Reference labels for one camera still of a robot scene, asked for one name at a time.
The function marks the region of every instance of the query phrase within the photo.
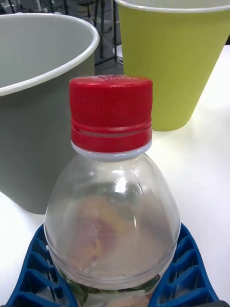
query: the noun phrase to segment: gray plastic bin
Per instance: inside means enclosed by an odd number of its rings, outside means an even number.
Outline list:
[[[45,213],[53,185],[74,156],[69,80],[94,74],[99,36],[81,19],[0,16],[0,191]]]

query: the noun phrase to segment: red bottle cap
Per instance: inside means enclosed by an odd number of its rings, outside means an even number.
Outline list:
[[[120,153],[151,141],[152,81],[124,75],[69,83],[71,140],[87,151]]]

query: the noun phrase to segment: lime green bin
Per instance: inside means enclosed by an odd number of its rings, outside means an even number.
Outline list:
[[[153,80],[153,129],[184,126],[230,34],[230,0],[116,2],[124,72]]]

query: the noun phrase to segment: white table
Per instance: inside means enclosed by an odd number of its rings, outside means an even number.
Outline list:
[[[230,304],[230,47],[224,48],[189,123],[154,132],[148,154],[169,183],[214,290]],[[0,194],[0,305],[15,287],[43,218]]]

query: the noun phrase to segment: plastic bottle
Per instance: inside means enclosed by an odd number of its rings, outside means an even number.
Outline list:
[[[78,154],[46,212],[51,257],[82,306],[98,293],[148,293],[169,266],[180,232],[174,198],[145,154],[152,142],[152,82],[76,78],[69,93]]]

